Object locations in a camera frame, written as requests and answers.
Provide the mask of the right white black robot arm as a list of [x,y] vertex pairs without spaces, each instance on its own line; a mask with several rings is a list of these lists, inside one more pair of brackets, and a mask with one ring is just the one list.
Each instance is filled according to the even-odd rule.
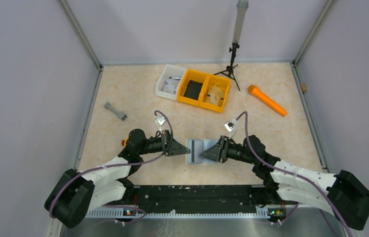
[[369,218],[369,190],[354,174],[346,170],[323,173],[295,166],[269,154],[254,135],[242,144],[221,136],[200,156],[220,163],[233,159],[252,164],[253,173],[269,186],[264,196],[270,203],[284,200],[307,204],[358,231],[364,229]]

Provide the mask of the beige card holder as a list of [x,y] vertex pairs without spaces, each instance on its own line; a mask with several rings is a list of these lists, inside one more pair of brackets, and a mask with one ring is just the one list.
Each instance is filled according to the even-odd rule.
[[200,154],[208,148],[214,146],[217,139],[187,139],[186,146],[190,150],[186,154],[186,161],[189,165],[215,164],[215,161],[202,158]]

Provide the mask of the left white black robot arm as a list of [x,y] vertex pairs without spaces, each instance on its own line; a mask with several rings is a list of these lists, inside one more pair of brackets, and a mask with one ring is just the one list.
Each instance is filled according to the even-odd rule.
[[191,152],[169,130],[147,138],[142,129],[133,129],[123,146],[118,156],[100,166],[82,172],[66,170],[44,203],[51,217],[73,228],[97,207],[117,200],[128,204],[134,194],[127,178],[144,163],[142,155],[161,152],[171,157]]

